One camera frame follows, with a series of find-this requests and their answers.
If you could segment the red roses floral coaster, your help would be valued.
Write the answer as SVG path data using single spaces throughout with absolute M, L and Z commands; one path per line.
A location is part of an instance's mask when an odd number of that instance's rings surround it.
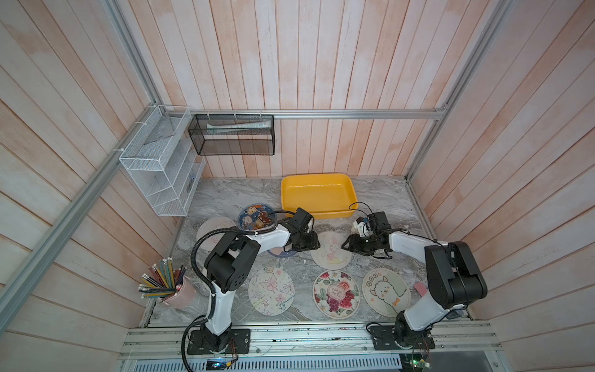
M 312 296 L 317 309 L 332 319 L 354 316 L 361 303 L 356 280 L 344 271 L 324 271 L 314 281 Z

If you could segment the cream pink drawing coaster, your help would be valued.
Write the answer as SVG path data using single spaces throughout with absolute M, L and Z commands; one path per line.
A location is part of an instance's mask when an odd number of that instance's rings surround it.
M 353 254 L 342 249 L 346 240 L 342 234 L 326 231 L 321 232 L 318 238 L 321 246 L 311 251 L 311 257 L 318 266 L 327 270 L 340 270 L 350 263 Z

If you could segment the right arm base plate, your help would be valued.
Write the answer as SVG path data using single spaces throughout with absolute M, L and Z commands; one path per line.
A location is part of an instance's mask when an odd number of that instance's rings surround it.
M 433 350 L 435 341 L 429 330 L 411 331 L 400 323 L 381 325 L 368 323 L 365 330 L 371 336 L 375 350 Z

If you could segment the yellow plastic storage box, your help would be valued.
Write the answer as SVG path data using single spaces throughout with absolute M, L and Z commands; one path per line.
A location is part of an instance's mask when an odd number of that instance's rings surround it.
M 350 218 L 358 198 L 352 180 L 342 174 L 287 176 L 281 181 L 284 210 L 304 209 L 315 219 Z

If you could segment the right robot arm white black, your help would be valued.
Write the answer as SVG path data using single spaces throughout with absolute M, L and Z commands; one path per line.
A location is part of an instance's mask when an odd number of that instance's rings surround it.
M 385 257 L 397 252 L 425 264 L 428 292 L 411 308 L 398 313 L 394 344 L 402 349 L 423 347 L 434 324 L 453 310 L 465 309 L 487 296 L 488 287 L 469 246 L 457 241 L 441 243 L 403 231 L 387 231 L 370 237 L 350 235 L 342 249 L 363 256 L 382 250 Z

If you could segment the green flowers pattern coaster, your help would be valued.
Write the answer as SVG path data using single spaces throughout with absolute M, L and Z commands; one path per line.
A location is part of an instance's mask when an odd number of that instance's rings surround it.
M 370 220 L 365 217 L 358 217 L 356 221 L 353 222 L 351 233 L 357 234 L 359 237 L 372 236 L 373 232 L 370 228 Z

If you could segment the purple bunny coaster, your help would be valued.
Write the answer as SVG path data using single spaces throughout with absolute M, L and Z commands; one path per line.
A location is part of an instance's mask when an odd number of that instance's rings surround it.
M 296 252 L 293 250 L 284 250 L 283 248 L 279 247 L 279 248 L 274 248 L 268 251 L 269 254 L 271 254 L 274 257 L 278 257 L 278 258 L 289 258 L 289 257 L 294 257 L 296 255 Z

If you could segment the alpaca cartoon coaster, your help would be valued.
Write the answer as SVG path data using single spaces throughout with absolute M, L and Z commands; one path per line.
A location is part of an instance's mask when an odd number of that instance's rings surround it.
M 385 317 L 396 317 L 412 303 L 412 294 L 404 279 L 385 268 L 364 275 L 362 293 L 367 304 Z

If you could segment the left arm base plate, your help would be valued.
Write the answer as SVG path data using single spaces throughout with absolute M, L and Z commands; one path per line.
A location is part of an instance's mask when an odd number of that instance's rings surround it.
M 207 355 L 222 353 L 249 353 L 251 341 L 250 329 L 230 328 L 216 336 L 206 327 L 193 330 L 187 346 L 189 355 Z

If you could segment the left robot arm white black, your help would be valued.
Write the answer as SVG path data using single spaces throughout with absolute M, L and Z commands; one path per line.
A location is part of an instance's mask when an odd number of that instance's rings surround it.
M 317 250 L 315 217 L 304 209 L 279 210 L 287 217 L 260 230 L 220 228 L 199 237 L 190 253 L 192 271 L 209 289 L 207 313 L 187 327 L 191 349 L 221 353 L 231 341 L 232 304 L 236 290 L 246 281 L 257 256 L 290 245 L 293 251 Z

